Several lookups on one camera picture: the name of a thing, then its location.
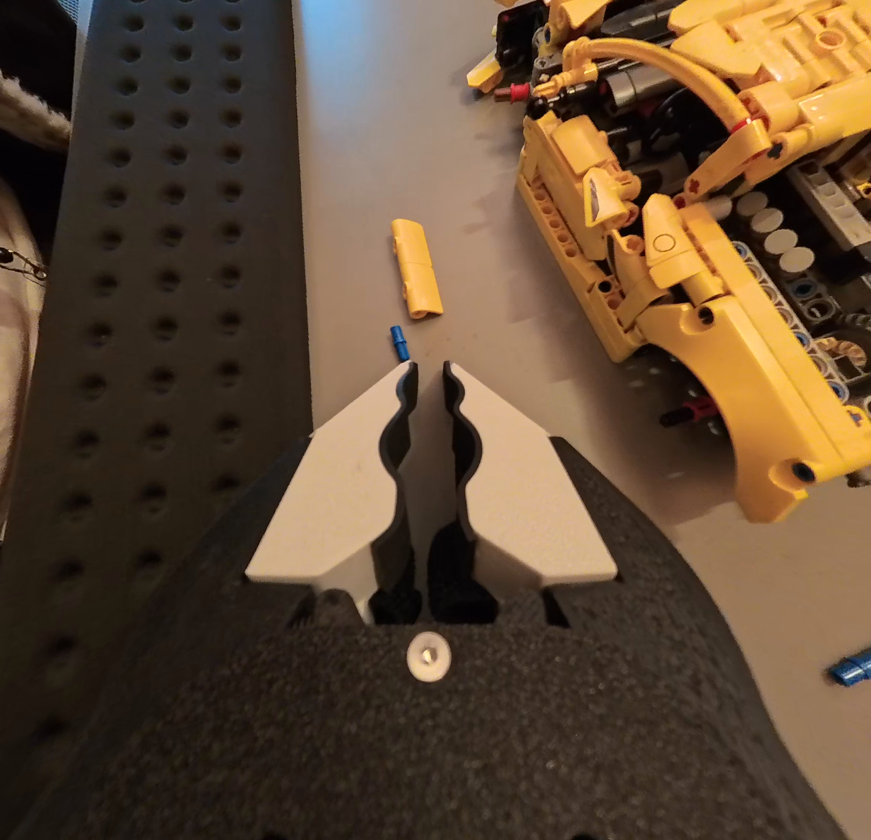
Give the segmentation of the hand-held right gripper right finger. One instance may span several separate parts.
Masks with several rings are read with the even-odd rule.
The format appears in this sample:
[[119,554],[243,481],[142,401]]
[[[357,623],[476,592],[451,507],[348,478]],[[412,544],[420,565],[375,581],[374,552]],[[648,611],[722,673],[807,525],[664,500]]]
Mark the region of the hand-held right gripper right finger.
[[617,563],[564,465],[556,437],[458,363],[442,367],[455,517],[432,540],[430,614],[489,624],[508,600],[610,582]]

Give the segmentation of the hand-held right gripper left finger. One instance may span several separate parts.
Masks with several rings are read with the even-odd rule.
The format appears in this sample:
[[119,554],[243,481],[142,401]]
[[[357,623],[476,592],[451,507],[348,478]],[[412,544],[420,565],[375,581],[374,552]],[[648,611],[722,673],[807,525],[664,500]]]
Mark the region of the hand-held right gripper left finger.
[[408,584],[416,604],[407,499],[400,467],[418,366],[404,362],[308,438],[287,489],[245,569],[255,583],[348,595],[367,624]]

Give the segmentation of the grey desk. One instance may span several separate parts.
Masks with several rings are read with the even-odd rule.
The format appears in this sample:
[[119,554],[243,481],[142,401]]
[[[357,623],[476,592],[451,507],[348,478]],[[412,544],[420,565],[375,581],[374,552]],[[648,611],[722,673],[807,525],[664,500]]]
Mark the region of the grey desk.
[[[443,362],[564,437],[690,563],[800,769],[845,833],[869,838],[869,683],[825,675],[869,647],[869,488],[833,480],[784,522],[750,524],[725,438],[659,425],[690,393],[653,357],[604,353],[515,189],[523,107],[469,93],[498,10],[293,0],[314,424],[396,366],[401,325],[419,365],[401,474],[420,588],[455,517]],[[409,316],[396,219],[424,229],[442,315]]]

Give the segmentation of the yellow brick piece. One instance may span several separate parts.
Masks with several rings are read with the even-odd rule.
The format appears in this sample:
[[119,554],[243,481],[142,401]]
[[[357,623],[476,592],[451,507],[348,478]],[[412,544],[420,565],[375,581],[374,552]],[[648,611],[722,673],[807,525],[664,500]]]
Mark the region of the yellow brick piece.
[[421,320],[429,314],[442,315],[441,295],[422,225],[395,219],[391,222],[391,234],[409,316]]

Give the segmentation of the black dimpled mat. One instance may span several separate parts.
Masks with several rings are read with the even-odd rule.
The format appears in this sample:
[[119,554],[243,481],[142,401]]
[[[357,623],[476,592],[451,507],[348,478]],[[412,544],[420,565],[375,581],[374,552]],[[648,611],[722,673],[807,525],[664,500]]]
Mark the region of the black dimpled mat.
[[94,0],[2,545],[2,837],[133,618],[312,429],[292,0]]

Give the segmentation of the yellow brick toy car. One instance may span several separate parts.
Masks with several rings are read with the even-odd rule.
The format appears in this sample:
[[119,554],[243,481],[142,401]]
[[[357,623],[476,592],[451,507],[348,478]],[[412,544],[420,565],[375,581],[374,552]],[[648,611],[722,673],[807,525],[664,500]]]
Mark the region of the yellow brick toy car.
[[517,192],[604,350],[700,396],[751,522],[869,485],[870,0],[494,0]]

